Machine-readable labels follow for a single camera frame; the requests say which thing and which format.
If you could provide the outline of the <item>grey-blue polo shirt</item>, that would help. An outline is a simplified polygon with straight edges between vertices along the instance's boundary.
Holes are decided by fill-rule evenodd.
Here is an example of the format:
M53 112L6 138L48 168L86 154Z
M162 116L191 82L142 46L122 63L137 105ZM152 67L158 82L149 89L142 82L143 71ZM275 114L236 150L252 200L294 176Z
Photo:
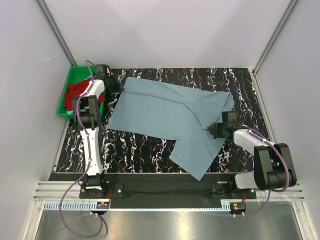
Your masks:
M222 112L234 104L228 91L128 77L107 128L174 140L169 159L199 181L225 142L214 139L207 128L222 122Z

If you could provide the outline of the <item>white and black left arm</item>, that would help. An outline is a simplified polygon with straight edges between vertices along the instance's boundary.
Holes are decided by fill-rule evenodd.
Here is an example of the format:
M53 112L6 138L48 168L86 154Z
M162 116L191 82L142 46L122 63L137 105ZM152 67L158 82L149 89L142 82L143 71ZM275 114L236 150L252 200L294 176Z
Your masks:
M111 195L104 178L99 152L99 130L102 116L99 97L104 92L110 95L124 91L116 80L111 68L106 64L85 61L91 79L88 85L72 97L73 119L83 140L85 167L84 173L76 181L80 184L81 199L102 199Z

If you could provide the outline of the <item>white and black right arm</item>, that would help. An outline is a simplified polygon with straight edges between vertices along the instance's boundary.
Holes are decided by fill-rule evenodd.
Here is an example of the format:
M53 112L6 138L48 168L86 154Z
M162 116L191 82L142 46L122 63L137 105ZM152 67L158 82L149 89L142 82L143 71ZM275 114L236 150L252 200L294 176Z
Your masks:
M240 124L235 111L222 112L222 122L207 127L214 139L225 139L253 156L253 171L237 173L221 188L221 195L244 197L255 190L285 192L297 184L290 148L268 140L258 130Z

